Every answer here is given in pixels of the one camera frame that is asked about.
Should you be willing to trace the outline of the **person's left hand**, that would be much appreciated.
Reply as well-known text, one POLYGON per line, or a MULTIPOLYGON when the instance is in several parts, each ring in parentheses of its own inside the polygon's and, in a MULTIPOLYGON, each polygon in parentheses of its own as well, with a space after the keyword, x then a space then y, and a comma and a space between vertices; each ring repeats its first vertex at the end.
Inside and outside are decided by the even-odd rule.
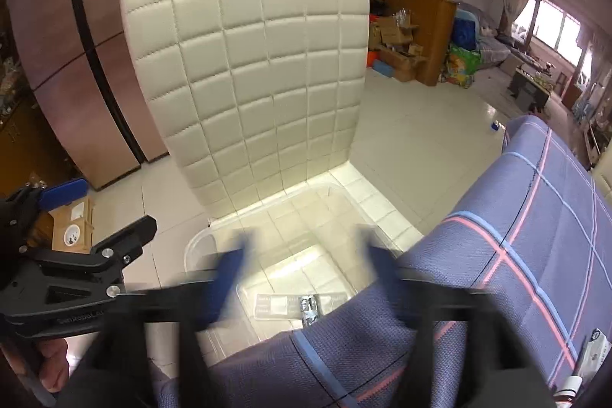
MULTIPOLYGON (((70 377, 70 364, 67 361, 67 341, 52 339, 37 343, 38 351, 44 357, 38 380, 41 385, 52 393, 60 392, 70 377)), ((1 350, 10 367, 18 376, 25 376, 26 369, 23 359, 13 347, 2 345, 1 350)))

